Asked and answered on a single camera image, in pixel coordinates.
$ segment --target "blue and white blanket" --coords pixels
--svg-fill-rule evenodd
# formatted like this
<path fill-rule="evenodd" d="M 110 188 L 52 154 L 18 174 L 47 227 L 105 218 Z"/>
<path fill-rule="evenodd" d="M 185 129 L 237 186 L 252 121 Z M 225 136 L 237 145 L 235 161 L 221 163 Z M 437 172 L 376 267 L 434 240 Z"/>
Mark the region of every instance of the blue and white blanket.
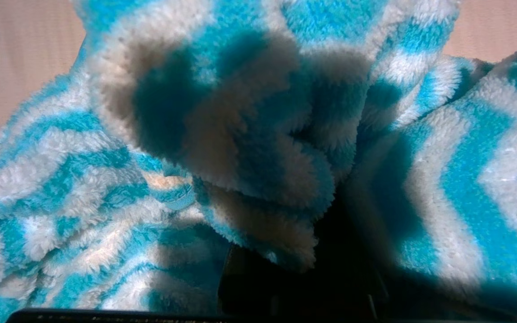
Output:
<path fill-rule="evenodd" d="M 228 242 L 308 270 L 336 194 L 385 268 L 517 315 L 517 53 L 441 55 L 458 0 L 74 6 L 0 130 L 0 323 L 214 313 Z"/>

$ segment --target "fleece blanket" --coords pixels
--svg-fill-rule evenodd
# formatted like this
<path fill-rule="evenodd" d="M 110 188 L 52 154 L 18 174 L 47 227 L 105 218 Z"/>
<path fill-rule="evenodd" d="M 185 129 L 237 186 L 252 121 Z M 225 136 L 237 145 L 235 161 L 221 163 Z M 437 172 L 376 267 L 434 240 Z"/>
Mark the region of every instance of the fleece blanket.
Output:
<path fill-rule="evenodd" d="M 517 315 L 517 53 L 441 55 L 458 0 L 74 6 L 0 130 L 0 322 L 215 313 L 228 243 L 304 272 L 335 195 L 385 270 Z"/>

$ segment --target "fluffy fabric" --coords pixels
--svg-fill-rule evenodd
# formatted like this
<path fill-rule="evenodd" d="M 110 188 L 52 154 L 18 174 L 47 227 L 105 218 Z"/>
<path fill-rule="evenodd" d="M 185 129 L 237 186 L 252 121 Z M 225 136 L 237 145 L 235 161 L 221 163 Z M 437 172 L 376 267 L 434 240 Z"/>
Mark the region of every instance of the fluffy fabric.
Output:
<path fill-rule="evenodd" d="M 388 268 L 517 314 L 517 54 L 441 57 L 458 0 L 74 5 L 0 131 L 0 322 L 213 313 L 228 241 L 308 270 L 337 188 Z"/>

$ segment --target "beige wall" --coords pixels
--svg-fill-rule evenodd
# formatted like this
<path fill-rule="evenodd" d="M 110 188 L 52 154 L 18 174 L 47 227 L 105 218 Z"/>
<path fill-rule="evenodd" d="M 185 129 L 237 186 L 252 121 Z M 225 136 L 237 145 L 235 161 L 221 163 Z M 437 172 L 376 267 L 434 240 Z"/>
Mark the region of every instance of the beige wall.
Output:
<path fill-rule="evenodd" d="M 0 127 L 68 70 L 84 37 L 68 0 L 0 0 Z M 464 0 L 445 52 L 498 61 L 517 50 L 517 0 Z"/>

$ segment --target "plush texture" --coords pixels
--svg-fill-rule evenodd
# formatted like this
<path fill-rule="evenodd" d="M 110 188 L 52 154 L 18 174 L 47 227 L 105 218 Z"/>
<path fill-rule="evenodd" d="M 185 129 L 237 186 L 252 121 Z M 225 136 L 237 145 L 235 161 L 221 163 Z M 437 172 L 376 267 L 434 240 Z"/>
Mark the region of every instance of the plush texture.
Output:
<path fill-rule="evenodd" d="M 517 54 L 441 56 L 458 0 L 74 6 L 0 131 L 0 322 L 214 313 L 228 242 L 304 272 L 337 192 L 385 268 L 517 315 Z"/>

